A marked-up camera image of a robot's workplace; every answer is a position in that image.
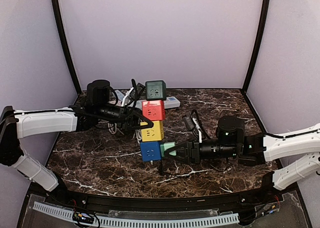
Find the light green plug adapter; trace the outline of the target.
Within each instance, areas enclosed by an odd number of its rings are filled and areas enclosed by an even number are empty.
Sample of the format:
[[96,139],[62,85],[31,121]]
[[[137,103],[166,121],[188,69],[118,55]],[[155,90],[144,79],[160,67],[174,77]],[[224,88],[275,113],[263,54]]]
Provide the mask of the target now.
[[174,147],[176,145],[175,142],[165,142],[160,144],[160,151],[161,151],[161,156],[162,158],[165,157],[165,151]]

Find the red cube socket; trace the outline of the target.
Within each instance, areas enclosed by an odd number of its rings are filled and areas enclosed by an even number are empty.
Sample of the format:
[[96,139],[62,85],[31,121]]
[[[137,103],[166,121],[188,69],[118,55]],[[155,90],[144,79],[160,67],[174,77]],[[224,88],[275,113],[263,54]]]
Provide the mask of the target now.
[[165,104],[163,100],[143,101],[142,114],[151,121],[165,120]]

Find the yellow cube socket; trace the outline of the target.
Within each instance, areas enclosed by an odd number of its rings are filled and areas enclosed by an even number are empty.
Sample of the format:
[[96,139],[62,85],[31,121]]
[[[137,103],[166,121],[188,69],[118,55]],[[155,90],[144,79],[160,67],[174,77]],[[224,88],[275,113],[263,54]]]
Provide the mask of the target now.
[[152,128],[141,129],[143,142],[161,141],[164,139],[163,121],[153,121]]

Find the blue cube socket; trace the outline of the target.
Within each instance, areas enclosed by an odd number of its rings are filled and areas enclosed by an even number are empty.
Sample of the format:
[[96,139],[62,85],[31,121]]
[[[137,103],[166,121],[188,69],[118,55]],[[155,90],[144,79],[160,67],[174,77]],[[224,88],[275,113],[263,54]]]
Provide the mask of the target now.
[[159,141],[141,142],[140,152],[143,162],[162,160],[161,143]]

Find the dark green cube socket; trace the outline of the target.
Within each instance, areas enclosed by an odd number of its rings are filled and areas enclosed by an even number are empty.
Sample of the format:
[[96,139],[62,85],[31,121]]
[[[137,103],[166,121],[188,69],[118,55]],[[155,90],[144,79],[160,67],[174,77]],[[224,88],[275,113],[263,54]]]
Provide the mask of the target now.
[[163,80],[146,81],[145,83],[145,96],[146,100],[163,100],[167,99],[167,87]]

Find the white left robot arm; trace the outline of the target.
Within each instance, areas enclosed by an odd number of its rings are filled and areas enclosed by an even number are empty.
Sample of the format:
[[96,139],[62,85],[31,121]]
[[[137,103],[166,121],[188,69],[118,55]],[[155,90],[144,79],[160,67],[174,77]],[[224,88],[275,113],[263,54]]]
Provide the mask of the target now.
[[0,115],[0,163],[12,167],[44,190],[53,192],[63,186],[53,171],[27,152],[23,140],[53,138],[61,132],[90,130],[100,121],[124,130],[152,128],[153,123],[137,108],[113,105],[69,106],[57,109],[23,111],[5,106]]

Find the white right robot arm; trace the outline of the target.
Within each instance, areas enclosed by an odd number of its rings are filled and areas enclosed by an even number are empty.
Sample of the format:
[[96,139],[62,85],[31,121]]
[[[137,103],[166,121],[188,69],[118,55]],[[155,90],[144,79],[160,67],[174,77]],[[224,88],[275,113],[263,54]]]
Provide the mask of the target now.
[[187,141],[164,151],[165,158],[185,164],[205,159],[235,157],[244,166],[262,165],[287,156],[302,155],[294,163],[266,174],[263,185],[284,190],[320,169],[320,126],[285,134],[259,133],[246,136],[235,124],[219,124],[216,139]]

